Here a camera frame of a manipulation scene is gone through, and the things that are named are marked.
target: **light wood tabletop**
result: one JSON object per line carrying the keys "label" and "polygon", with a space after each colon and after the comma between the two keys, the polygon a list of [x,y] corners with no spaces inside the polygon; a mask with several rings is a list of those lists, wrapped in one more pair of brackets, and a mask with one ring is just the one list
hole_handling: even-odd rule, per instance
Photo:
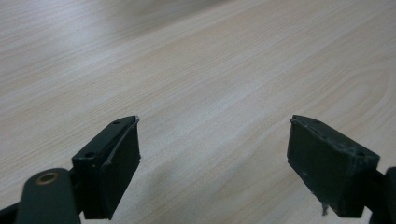
{"label": "light wood tabletop", "polygon": [[396,165],[396,1],[0,2],[0,208],[138,115],[134,178],[83,223],[368,223],[322,216],[293,114]]}

